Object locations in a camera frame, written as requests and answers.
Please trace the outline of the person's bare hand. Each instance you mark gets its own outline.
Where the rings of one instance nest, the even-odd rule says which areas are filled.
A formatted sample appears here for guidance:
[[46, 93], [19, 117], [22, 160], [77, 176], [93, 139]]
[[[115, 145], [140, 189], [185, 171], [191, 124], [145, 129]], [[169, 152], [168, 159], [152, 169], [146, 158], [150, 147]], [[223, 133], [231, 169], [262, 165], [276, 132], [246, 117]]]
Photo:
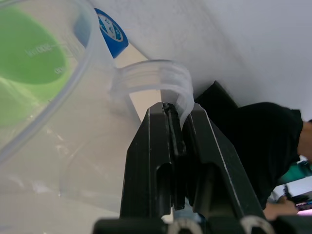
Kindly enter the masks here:
[[272, 221], [279, 216], [297, 215], [298, 209], [292, 201], [287, 199], [286, 196], [281, 196], [277, 203], [267, 202], [263, 213], [269, 221]]

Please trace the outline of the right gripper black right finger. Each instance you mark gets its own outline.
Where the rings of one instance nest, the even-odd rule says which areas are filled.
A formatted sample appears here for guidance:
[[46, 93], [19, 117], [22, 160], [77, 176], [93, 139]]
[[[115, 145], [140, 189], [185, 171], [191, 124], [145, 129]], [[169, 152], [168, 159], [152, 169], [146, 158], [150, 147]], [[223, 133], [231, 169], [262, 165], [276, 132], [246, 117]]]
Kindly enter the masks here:
[[234, 146], [195, 104], [184, 123], [187, 191], [193, 211], [206, 219], [264, 217]]

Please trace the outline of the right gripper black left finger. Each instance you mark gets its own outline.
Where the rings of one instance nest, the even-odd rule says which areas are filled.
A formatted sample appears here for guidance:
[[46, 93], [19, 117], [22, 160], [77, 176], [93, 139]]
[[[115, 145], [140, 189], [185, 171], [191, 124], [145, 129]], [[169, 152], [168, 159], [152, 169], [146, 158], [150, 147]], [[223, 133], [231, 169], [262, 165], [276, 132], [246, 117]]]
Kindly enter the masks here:
[[126, 155], [121, 218], [162, 218], [185, 207], [186, 146], [176, 108], [150, 107]]

